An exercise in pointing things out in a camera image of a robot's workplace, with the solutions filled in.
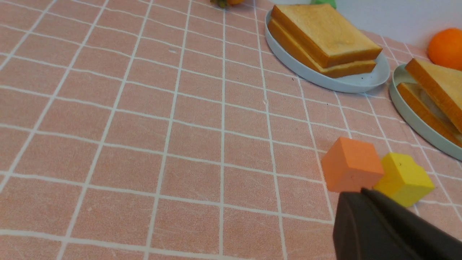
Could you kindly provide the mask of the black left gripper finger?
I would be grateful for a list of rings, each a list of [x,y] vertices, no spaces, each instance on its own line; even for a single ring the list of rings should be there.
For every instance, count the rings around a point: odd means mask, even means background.
[[[333,228],[338,260],[460,260],[460,240],[383,193],[339,195]]]

